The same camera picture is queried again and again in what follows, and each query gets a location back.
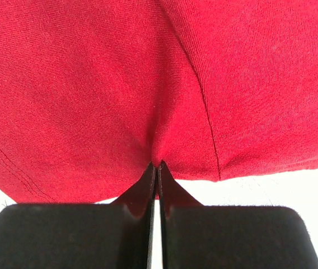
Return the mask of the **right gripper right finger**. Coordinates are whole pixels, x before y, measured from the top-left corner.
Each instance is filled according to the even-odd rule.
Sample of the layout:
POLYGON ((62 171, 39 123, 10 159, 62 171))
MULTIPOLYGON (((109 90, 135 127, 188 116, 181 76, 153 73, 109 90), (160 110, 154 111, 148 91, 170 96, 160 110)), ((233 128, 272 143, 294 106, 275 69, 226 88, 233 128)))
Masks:
POLYGON ((280 206, 205 206, 165 162, 157 171, 164 268, 318 268, 299 214, 280 206))

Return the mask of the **red t-shirt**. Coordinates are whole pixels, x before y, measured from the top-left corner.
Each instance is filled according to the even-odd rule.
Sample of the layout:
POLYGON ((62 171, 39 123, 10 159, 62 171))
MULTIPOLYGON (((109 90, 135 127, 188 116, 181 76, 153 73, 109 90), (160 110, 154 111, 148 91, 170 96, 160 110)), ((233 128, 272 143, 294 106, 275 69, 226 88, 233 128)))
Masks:
POLYGON ((318 168, 318 1, 0 1, 0 190, 93 203, 161 161, 318 168))

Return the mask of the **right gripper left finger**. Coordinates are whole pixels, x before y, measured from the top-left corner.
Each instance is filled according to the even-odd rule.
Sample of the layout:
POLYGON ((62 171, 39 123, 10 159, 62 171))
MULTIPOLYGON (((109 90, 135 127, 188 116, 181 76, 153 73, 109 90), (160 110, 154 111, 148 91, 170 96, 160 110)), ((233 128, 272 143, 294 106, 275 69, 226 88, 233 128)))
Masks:
POLYGON ((16 204, 0 213, 0 268, 150 268, 156 169, 108 204, 16 204))

